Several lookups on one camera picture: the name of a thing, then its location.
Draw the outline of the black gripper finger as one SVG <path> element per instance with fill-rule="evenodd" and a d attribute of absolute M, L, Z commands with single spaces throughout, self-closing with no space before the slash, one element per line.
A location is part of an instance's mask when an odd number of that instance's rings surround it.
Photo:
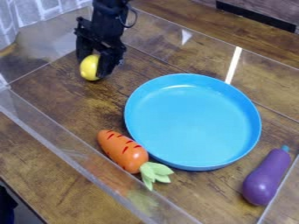
<path fill-rule="evenodd" d="M 117 66 L 123 64 L 126 50 L 107 49 L 99 53 L 97 77 L 113 74 Z"/>
<path fill-rule="evenodd" d="M 82 62 L 94 52 L 94 42 L 90 36 L 78 36 L 77 38 L 77 57 Z"/>

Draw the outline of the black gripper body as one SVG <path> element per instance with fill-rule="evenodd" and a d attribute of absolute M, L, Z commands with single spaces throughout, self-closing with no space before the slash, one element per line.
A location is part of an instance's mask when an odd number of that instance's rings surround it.
<path fill-rule="evenodd" d="M 94 50 L 126 50 L 121 37 L 126 28 L 130 0 L 93 0 L 93 18 L 78 17 L 77 36 L 90 36 Z"/>

